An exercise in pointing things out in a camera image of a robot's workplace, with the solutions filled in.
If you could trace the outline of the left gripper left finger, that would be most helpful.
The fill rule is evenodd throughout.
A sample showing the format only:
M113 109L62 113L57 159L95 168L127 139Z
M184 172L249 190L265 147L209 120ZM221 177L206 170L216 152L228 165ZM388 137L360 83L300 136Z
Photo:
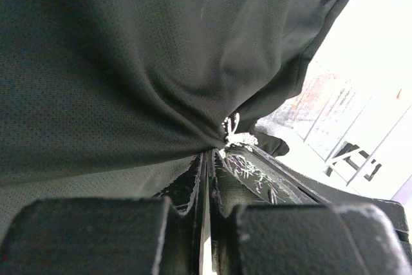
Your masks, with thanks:
M54 198L23 207L2 274L201 274L205 164L197 155L152 198Z

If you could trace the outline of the black garment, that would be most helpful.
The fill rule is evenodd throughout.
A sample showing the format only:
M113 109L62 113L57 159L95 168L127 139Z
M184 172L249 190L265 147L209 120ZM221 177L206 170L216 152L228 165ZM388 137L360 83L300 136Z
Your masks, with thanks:
M298 95L349 0L1 0L1 232L48 197L151 196Z

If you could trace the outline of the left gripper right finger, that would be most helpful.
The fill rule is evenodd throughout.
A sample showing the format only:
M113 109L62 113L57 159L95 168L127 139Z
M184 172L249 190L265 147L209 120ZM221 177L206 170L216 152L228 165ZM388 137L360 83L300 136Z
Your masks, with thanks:
M207 159L218 274L411 273L399 203L324 185L257 147Z

